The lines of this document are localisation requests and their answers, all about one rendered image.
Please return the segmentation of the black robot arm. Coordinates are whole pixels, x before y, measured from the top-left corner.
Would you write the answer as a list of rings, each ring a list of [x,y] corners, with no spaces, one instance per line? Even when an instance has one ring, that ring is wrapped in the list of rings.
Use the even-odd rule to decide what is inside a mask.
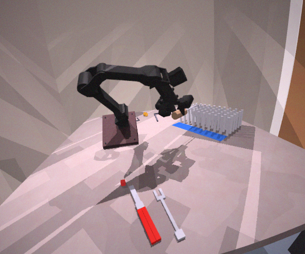
[[[180,67],[168,73],[166,68],[158,66],[135,68],[100,63],[95,67],[88,68],[85,72],[81,72],[78,77],[77,91],[86,97],[94,97],[112,111],[115,115],[115,124],[118,129],[129,126],[128,107],[125,103],[118,104],[100,88],[101,83],[106,79],[140,82],[145,86],[149,86],[150,89],[155,87],[160,95],[167,94],[171,90],[170,85],[175,87],[187,81],[185,73]],[[164,100],[164,102],[159,101],[158,115],[162,117],[170,116],[174,109],[171,100],[167,98]]]

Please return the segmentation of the blue flat strip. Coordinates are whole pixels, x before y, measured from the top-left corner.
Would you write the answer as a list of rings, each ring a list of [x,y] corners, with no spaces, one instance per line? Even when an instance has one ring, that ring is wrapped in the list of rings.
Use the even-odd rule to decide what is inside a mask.
[[[227,137],[226,135],[214,133],[214,132],[207,131],[207,130],[203,131],[202,129],[197,128],[195,126],[187,125],[187,124],[180,123],[180,122],[174,124],[173,126],[182,128],[182,129],[187,130],[187,131],[197,133],[199,135],[210,137],[210,138],[213,138],[213,139],[218,140],[218,141],[222,141],[223,139],[225,139]]]

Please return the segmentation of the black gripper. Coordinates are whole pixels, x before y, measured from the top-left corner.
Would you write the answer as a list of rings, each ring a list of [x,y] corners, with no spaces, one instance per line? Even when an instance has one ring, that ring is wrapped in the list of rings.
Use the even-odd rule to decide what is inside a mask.
[[[155,108],[157,110],[159,110],[160,107],[160,103],[159,101],[164,102],[165,98],[171,100],[174,105],[174,109],[173,112],[176,110],[180,110],[180,112],[182,113],[182,115],[184,115],[184,109],[185,108],[190,108],[192,102],[193,102],[193,96],[192,95],[184,95],[182,98],[178,99],[178,95],[175,95],[175,93],[173,92],[174,88],[172,87],[171,90],[165,94],[165,95],[160,95],[159,100],[157,101],[157,103],[155,104]],[[178,105],[178,108],[176,109],[175,105]]]

